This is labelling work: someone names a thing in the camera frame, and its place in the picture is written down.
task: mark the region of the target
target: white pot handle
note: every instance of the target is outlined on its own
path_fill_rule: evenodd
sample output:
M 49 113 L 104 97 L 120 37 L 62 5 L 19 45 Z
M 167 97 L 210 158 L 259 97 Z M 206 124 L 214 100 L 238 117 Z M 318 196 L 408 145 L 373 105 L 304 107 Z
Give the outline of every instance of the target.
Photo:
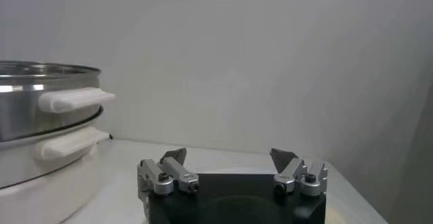
M 86 87 L 44 93 L 38 99 L 38 106 L 44 112 L 62 113 L 97 105 L 115 97 L 99 88 Z
M 85 127 L 71 133 L 41 141 L 36 145 L 35 157 L 39 160 L 54 160 L 80 152 L 97 142 L 106 140 L 110 134 Z

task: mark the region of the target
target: white countertop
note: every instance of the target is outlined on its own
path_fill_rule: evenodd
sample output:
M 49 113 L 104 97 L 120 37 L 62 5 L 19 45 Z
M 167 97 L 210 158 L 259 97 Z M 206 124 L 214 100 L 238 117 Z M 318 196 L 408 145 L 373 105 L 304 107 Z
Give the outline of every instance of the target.
M 178 147 L 125 140 L 104 141 L 98 146 L 99 193 L 64 224 L 145 223 L 143 203 L 137 197 L 137 164 L 144 158 L 159 160 Z M 185 166 L 197 173 L 276 173 L 267 154 L 200 148 L 187 149 Z M 328 167 L 327 224 L 387 223 L 333 166 Z

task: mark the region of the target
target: black screw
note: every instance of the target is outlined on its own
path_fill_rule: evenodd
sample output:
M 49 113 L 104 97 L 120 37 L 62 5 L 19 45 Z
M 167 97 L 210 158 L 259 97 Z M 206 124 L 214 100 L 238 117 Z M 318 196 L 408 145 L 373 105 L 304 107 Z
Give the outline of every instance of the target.
M 199 190 L 198 184 L 192 183 L 191 185 L 189 185 L 189 192 L 191 192 L 192 194 L 198 194 L 199 191 L 200 190 Z
M 167 181 L 169 176 L 166 173 L 160 173 L 158 175 L 158 181 Z
M 314 183 L 316 182 L 316 176 L 314 174 L 306 174 L 305 176 L 306 183 Z
M 286 187 L 279 183 L 275 186 L 274 191 L 278 195 L 284 195 L 286 194 Z

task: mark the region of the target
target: gray wall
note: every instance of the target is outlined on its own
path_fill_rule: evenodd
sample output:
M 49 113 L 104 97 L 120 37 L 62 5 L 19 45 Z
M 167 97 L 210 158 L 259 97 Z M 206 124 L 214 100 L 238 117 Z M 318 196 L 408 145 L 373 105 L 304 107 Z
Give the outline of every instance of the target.
M 0 10 L 2 59 L 103 69 L 118 98 L 99 125 L 115 137 L 322 157 L 399 219 L 432 81 L 431 0 L 1 0 Z

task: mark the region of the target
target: stainless steel pot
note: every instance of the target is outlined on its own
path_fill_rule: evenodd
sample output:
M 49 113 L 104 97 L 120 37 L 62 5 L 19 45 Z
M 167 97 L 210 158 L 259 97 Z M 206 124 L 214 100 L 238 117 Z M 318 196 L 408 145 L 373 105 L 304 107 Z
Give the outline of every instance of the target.
M 0 189 L 56 171 L 87 154 L 108 133 L 90 127 L 103 112 L 55 131 L 0 142 Z
M 94 116 L 100 102 L 114 97 L 100 91 L 99 74 L 99 69 L 85 66 L 0 61 L 0 142 Z

